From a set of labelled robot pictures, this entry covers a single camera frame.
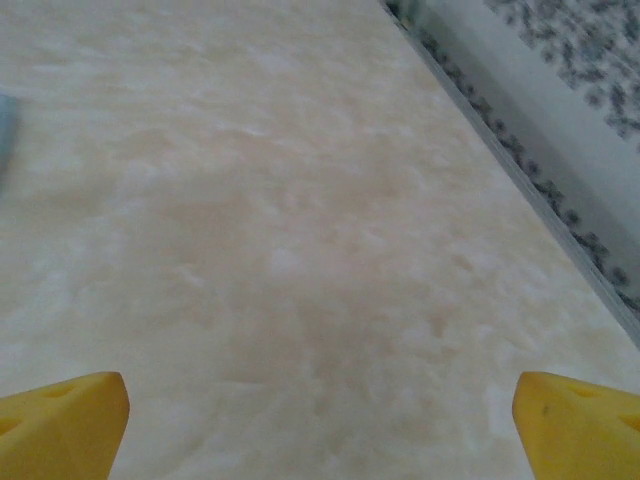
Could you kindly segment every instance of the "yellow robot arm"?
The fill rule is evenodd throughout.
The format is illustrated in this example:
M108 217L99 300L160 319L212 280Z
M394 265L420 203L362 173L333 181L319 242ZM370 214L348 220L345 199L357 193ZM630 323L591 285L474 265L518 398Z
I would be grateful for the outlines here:
M129 418L119 373L0 399L0 480L106 480Z
M640 396L521 375L513 418L537 480L640 480Z

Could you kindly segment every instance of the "granite countertop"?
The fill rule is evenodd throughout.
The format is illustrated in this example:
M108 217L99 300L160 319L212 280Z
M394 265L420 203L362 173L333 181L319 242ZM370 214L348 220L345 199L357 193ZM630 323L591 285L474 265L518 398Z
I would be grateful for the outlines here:
M376 0L154 3L0 7L0 395L122 372L113 480L511 480L523 370L638 390Z

